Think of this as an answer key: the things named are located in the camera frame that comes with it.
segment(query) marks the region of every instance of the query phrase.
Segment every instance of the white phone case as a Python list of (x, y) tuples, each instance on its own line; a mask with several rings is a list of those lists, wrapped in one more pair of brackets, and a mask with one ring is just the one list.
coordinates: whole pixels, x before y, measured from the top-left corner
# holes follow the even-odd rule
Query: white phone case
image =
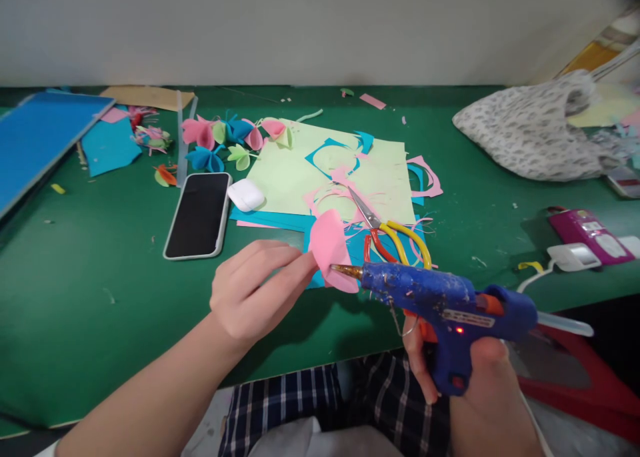
[[(227, 188), (233, 183), (233, 178), (227, 172), (219, 172), (219, 173), (208, 173), (207, 175), (220, 175), (220, 173), (224, 173), (227, 179)], [(187, 176), (185, 179), (185, 183), (182, 185), (182, 190), (180, 191), (180, 199), (178, 200), (178, 204), (175, 206), (175, 213), (173, 214), (173, 220), (171, 221), (171, 228), (169, 228), (169, 235), (167, 235), (167, 241), (165, 243), (165, 249), (162, 252), (162, 256), (167, 260), (190, 260), (197, 258), (210, 258), (215, 257), (220, 252), (222, 252), (222, 244), (225, 240), (225, 228), (227, 227), (227, 214), (229, 213), (229, 196), (225, 192), (225, 205), (222, 208), (222, 215), (220, 217), (220, 228), (218, 230), (218, 238), (215, 241), (215, 249), (210, 254), (205, 255), (197, 255), (197, 256), (183, 256), (183, 257), (167, 257), (167, 246), (169, 245), (169, 239), (171, 238), (171, 232), (173, 232), (173, 224), (175, 223), (175, 218), (178, 215), (178, 210), (180, 208), (180, 203), (182, 202), (182, 195), (185, 192), (185, 188), (187, 188), (187, 182), (190, 177), (194, 175), (202, 175), (202, 173), (192, 173)]]

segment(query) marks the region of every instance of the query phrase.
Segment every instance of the scissor blade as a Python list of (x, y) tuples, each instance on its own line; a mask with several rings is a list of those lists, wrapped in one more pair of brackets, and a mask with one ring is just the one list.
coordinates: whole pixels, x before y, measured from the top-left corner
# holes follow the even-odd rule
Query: scissor blade
[(381, 222), (378, 220), (378, 217), (376, 217), (375, 214), (371, 211), (371, 209), (367, 207), (367, 204), (364, 203), (362, 199), (358, 197), (357, 193), (355, 193), (350, 187), (349, 187), (349, 193), (351, 194), (351, 197), (353, 198), (353, 201), (355, 202), (355, 204), (358, 206), (358, 208), (362, 212), (362, 215), (364, 216), (365, 221), (367, 222), (369, 227), (380, 228)]

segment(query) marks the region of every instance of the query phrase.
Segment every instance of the yellow scissor handle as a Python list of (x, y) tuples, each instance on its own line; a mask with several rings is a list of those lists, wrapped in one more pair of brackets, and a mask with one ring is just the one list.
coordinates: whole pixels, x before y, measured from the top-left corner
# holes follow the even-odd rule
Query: yellow scissor handle
[(398, 249), (398, 254), (400, 255), (400, 262), (402, 262), (403, 265), (409, 265), (409, 260), (407, 259), (407, 254), (405, 253), (405, 249), (402, 246), (400, 239), (395, 234), (395, 232), (385, 231), (383, 226), (389, 230), (391, 229), (397, 230), (398, 232), (405, 234), (407, 237), (413, 240), (418, 245), (418, 248), (420, 249), (420, 254), (422, 255), (422, 262), (425, 266), (425, 269), (431, 270), (431, 254), (429, 253), (429, 249), (427, 249), (425, 242), (418, 236), (418, 234), (416, 234), (413, 230), (408, 229), (405, 226), (400, 225), (399, 223), (395, 223), (394, 221), (391, 221), (391, 220), (389, 220), (386, 223), (386, 225), (384, 223), (380, 225), (380, 230), (383, 230), (386, 234), (389, 235), (389, 237), (391, 237), (391, 240), (393, 240), (393, 243)]

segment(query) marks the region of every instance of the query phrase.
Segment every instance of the smartphone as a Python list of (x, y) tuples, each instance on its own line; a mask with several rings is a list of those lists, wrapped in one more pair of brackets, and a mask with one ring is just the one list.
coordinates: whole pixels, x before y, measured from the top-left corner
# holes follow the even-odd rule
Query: smartphone
[(228, 173), (192, 173), (175, 209), (164, 257), (186, 260), (215, 257), (222, 250), (229, 210)]

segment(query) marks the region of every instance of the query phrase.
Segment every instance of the pink device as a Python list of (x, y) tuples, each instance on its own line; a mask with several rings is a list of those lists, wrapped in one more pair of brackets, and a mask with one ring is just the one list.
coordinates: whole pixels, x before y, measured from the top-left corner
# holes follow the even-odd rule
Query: pink device
[(635, 256), (589, 210), (567, 210), (549, 207), (557, 211), (549, 217), (549, 223), (565, 244), (585, 244), (605, 265), (624, 264)]

